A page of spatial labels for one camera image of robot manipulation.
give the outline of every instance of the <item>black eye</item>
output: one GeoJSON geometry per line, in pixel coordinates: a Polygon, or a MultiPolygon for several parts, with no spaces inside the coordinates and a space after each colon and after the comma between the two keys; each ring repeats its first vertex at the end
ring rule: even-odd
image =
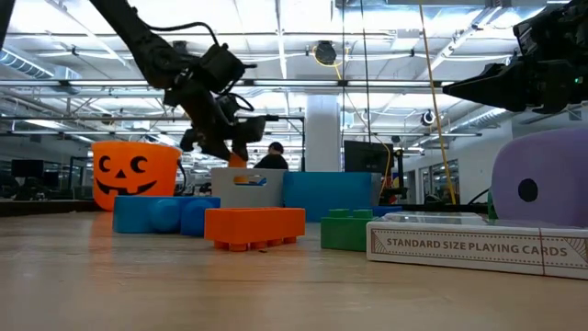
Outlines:
{"type": "Polygon", "coordinates": [[[533,202],[539,195],[539,188],[535,180],[527,178],[518,185],[518,196],[525,202],[533,202]]]}
{"type": "Polygon", "coordinates": [[[132,171],[139,174],[145,172],[145,170],[139,168],[139,162],[141,161],[147,162],[147,159],[144,156],[135,156],[132,158],[132,160],[130,160],[130,168],[132,169],[132,171]]]}
{"type": "Polygon", "coordinates": [[[98,167],[100,168],[100,171],[102,172],[108,172],[110,171],[110,169],[108,169],[107,167],[104,166],[104,163],[106,161],[110,161],[110,156],[102,156],[100,157],[100,161],[98,161],[98,167]]]}

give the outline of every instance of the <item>gray bin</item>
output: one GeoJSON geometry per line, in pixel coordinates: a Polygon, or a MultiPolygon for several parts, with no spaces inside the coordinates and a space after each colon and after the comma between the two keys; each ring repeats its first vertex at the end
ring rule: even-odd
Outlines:
{"type": "Polygon", "coordinates": [[[288,170],[214,168],[212,196],[220,198],[221,208],[263,208],[284,205],[282,186],[288,170]],[[264,177],[263,186],[239,185],[236,177],[264,177]]]}

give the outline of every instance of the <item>orange lego brick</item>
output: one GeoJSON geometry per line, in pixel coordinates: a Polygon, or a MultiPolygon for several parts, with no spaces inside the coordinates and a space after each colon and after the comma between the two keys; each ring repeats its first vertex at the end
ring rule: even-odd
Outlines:
{"type": "Polygon", "coordinates": [[[204,238],[214,246],[242,252],[296,243],[304,235],[305,210],[299,208],[219,208],[206,210],[204,238]]]}

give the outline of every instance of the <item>yellow cable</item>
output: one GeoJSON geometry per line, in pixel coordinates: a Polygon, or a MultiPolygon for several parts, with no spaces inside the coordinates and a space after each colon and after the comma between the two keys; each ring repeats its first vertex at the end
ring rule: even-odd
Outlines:
{"type": "MultiPolygon", "coordinates": [[[[345,49],[345,55],[347,55],[348,53],[349,53],[349,50],[348,49],[345,49]]],[[[345,57],[339,63],[322,64],[316,58],[316,46],[314,46],[312,48],[312,58],[314,58],[314,61],[316,63],[318,63],[319,65],[321,65],[321,66],[324,66],[324,67],[333,67],[334,70],[335,70],[335,72],[337,73],[337,77],[339,78],[339,80],[342,80],[341,73],[339,72],[339,66],[345,62],[345,57]]],[[[356,106],[353,104],[353,101],[351,101],[351,97],[349,97],[348,94],[346,96],[349,99],[349,102],[351,103],[351,106],[353,107],[353,109],[356,112],[357,116],[364,123],[364,125],[366,126],[366,129],[367,129],[368,128],[368,124],[364,121],[364,119],[362,119],[361,114],[359,114],[359,111],[357,110],[356,106]]],[[[384,188],[386,187],[386,181],[388,180],[388,171],[390,170],[390,161],[392,159],[392,152],[390,151],[390,148],[388,147],[388,145],[385,144],[382,140],[380,140],[377,135],[374,135],[374,138],[376,138],[376,140],[379,141],[384,146],[384,148],[386,149],[386,151],[388,152],[388,162],[386,163],[386,172],[384,173],[384,180],[382,181],[382,186],[381,186],[381,188],[379,190],[379,195],[381,196],[382,195],[382,192],[384,191],[384,188]]]]}
{"type": "Polygon", "coordinates": [[[423,39],[424,51],[426,53],[426,68],[429,71],[429,83],[431,85],[431,94],[433,95],[433,107],[435,109],[435,121],[437,124],[437,131],[439,133],[439,143],[441,143],[441,155],[443,156],[443,166],[445,166],[445,176],[447,177],[447,186],[449,187],[449,194],[451,195],[451,203],[456,204],[456,194],[453,191],[453,183],[451,183],[451,173],[447,164],[447,156],[445,154],[445,144],[443,142],[443,130],[441,129],[441,121],[439,120],[439,110],[437,109],[437,98],[435,96],[435,85],[433,83],[433,70],[431,69],[431,58],[429,57],[429,43],[426,38],[426,31],[424,28],[424,14],[423,14],[423,0],[419,0],[419,11],[421,12],[421,23],[423,24],[423,39]]]}
{"type": "Polygon", "coordinates": [[[339,73],[339,68],[335,66],[334,70],[337,73],[337,77],[339,77],[339,80],[341,80],[341,73],[339,73]]]}

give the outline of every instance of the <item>blue toy block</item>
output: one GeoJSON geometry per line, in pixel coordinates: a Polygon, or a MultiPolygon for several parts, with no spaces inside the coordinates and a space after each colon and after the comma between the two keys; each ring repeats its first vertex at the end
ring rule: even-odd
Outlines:
{"type": "Polygon", "coordinates": [[[369,173],[287,172],[284,203],[304,208],[306,222],[320,222],[329,210],[359,210],[376,205],[379,179],[369,173]]]}
{"type": "Polygon", "coordinates": [[[375,217],[382,217],[389,212],[402,211],[402,207],[401,206],[376,206],[376,207],[372,207],[371,210],[373,211],[372,214],[375,217]]]}
{"type": "Polygon", "coordinates": [[[204,235],[204,210],[221,199],[201,197],[117,196],[112,229],[121,234],[204,235]]]}

